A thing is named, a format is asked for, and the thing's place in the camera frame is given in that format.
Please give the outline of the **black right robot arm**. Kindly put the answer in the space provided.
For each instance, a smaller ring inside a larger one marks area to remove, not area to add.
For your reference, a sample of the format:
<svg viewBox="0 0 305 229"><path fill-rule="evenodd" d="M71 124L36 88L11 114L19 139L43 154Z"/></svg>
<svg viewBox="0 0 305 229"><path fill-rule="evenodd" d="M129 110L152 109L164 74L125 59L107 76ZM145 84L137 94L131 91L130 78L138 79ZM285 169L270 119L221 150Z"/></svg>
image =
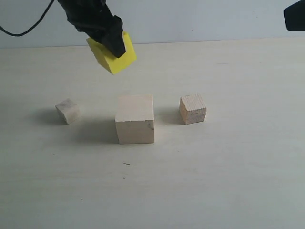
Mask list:
<svg viewBox="0 0 305 229"><path fill-rule="evenodd" d="M300 0L284 9L284 19L288 31L304 31L305 0Z"/></svg>

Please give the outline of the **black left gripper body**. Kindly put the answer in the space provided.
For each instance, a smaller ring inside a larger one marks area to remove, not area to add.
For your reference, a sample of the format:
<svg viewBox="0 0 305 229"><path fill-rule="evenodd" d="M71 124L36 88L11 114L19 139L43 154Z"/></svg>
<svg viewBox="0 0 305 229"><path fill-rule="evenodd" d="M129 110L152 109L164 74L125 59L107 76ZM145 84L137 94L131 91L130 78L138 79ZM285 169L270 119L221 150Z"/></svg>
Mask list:
<svg viewBox="0 0 305 229"><path fill-rule="evenodd" d="M113 14L105 0L60 0L67 20L78 28L105 29Z"/></svg>

